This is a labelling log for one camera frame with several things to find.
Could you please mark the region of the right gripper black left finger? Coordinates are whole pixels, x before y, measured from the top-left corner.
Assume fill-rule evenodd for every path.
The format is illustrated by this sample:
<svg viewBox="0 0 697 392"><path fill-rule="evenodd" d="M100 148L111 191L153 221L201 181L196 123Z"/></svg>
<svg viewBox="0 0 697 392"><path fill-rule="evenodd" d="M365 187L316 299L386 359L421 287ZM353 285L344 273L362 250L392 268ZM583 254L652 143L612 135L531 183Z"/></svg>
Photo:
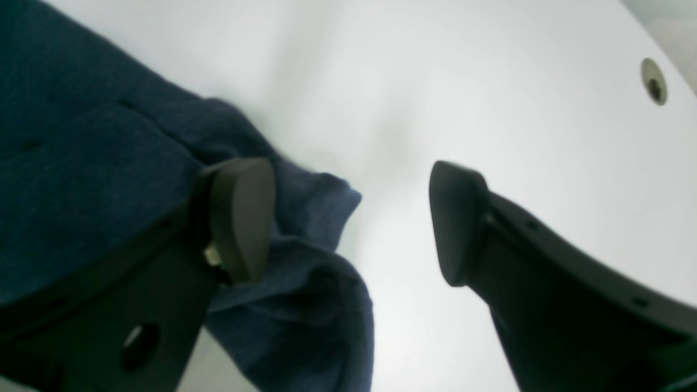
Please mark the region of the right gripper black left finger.
<svg viewBox="0 0 697 392"><path fill-rule="evenodd" d="M2 381L32 391L175 391L227 285L268 263L276 174L206 167L191 198L103 260L2 306Z"/></svg>

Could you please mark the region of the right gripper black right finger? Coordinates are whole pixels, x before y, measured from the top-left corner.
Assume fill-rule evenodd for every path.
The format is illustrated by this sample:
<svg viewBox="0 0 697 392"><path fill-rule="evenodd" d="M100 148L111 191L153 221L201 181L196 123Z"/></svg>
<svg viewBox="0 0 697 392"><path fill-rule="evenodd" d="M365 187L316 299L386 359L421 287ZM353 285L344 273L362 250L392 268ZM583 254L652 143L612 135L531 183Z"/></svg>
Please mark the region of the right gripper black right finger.
<svg viewBox="0 0 697 392"><path fill-rule="evenodd" d="M602 265L475 170L436 161L441 273L490 310L522 391L694 391L695 308Z"/></svg>

